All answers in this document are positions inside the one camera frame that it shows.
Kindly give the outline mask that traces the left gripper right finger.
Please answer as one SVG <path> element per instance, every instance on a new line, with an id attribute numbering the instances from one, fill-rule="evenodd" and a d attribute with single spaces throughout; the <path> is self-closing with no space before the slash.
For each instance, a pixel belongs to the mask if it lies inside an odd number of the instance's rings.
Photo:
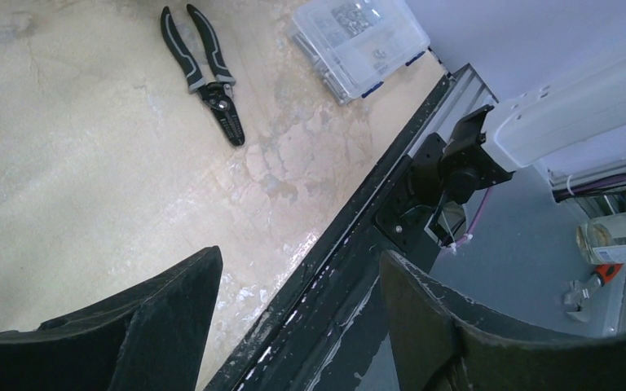
<path id="1" fill-rule="evenodd" d="M 400 254 L 379 259 L 402 390 L 626 390 L 626 333 L 587 338 L 509 317 Z"/>

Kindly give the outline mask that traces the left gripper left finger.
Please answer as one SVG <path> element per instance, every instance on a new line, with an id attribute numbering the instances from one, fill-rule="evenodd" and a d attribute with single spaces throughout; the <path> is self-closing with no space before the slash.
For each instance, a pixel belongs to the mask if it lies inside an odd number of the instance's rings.
<path id="1" fill-rule="evenodd" d="M 223 259 L 203 248 L 30 332 L 0 332 L 0 390 L 193 390 Z"/>

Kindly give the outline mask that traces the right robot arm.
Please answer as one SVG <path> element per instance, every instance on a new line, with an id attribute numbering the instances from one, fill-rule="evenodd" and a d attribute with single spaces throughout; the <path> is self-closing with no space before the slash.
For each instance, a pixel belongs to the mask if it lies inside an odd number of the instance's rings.
<path id="1" fill-rule="evenodd" d="M 517 98 L 463 116 L 437 164 L 438 204 L 464 204 L 544 156 L 623 125 L 626 43 Z"/>

